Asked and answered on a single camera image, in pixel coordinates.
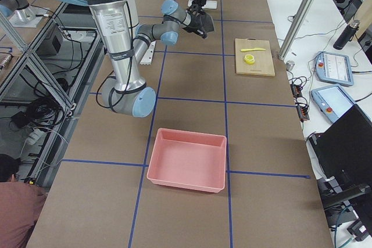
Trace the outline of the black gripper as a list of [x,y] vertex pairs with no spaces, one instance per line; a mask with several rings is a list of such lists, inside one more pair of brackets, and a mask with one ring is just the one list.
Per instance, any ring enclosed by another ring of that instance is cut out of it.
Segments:
[[206,5],[207,0],[192,0],[190,6],[191,13],[203,13],[203,7]]
[[207,38],[208,34],[205,30],[206,13],[191,13],[186,10],[186,18],[183,22],[183,30],[188,33],[194,33],[202,38]]

